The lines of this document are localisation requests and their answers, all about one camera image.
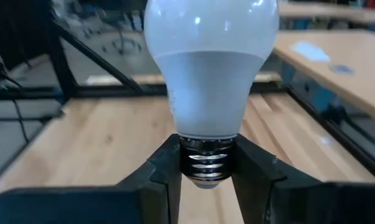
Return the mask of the grey round desk grommet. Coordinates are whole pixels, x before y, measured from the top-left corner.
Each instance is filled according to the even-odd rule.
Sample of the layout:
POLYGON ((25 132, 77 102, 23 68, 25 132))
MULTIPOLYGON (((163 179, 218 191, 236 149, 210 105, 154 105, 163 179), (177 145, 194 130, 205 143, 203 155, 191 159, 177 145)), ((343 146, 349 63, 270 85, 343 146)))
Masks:
POLYGON ((330 64, 328 68, 330 69, 330 71, 332 71, 335 74, 349 75, 349 76, 354 75, 354 70, 347 65, 330 64))

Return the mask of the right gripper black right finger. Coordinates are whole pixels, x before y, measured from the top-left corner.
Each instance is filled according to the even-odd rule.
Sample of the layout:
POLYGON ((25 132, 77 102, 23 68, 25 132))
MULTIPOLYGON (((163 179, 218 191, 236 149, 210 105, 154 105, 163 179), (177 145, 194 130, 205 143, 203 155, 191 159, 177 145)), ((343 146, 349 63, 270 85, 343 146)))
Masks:
POLYGON ((375 183, 322 182, 242 135, 232 181, 245 224, 375 224, 375 183))

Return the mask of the black office chair base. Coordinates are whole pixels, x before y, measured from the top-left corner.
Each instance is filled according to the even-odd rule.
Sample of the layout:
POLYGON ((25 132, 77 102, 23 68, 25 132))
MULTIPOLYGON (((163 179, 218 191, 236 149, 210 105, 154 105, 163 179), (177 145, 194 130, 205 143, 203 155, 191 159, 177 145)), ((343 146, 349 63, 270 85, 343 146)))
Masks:
POLYGON ((132 29, 123 20, 89 19, 83 23, 82 37, 89 44, 98 45, 103 53, 112 50, 122 55, 129 49, 140 52, 142 45, 128 31, 132 29))

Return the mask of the white frosted lightbulb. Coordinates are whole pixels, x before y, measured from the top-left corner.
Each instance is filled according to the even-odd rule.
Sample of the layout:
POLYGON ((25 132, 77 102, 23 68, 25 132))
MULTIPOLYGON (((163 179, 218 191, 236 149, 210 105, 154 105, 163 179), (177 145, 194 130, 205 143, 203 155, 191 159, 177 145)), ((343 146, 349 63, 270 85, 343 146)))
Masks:
POLYGON ((181 137, 181 171, 213 189, 231 175, 254 79, 279 29, 277 0, 148 0, 144 35, 181 137))

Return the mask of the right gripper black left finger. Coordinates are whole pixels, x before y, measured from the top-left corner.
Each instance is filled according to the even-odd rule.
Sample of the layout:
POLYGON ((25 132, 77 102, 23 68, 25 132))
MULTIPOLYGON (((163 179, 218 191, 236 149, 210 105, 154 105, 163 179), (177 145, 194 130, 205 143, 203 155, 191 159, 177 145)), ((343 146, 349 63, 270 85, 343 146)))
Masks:
POLYGON ((173 134, 115 185, 0 193, 0 224, 177 224, 182 174, 173 134))

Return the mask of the plain beige office desk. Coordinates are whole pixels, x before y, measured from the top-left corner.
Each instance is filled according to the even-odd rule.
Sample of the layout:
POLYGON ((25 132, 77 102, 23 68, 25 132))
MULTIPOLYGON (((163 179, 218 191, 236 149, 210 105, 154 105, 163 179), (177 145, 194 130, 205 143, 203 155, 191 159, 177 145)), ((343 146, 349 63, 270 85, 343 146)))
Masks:
POLYGON ((375 24, 375 9, 317 2, 278 2, 280 17, 310 19, 326 17, 359 24, 375 24))

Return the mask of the beige office desk with grommet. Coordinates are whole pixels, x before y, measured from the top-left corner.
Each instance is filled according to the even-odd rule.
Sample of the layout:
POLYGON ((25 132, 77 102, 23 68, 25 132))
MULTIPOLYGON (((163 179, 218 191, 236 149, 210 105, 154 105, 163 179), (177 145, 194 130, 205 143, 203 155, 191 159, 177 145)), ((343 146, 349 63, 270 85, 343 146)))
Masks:
POLYGON ((360 29, 280 31, 274 53, 375 119, 375 32, 360 29), (293 45, 301 42, 319 47, 328 60, 310 60, 294 51, 293 45), (335 74, 328 68, 330 64, 347 65, 354 70, 354 75, 335 74))

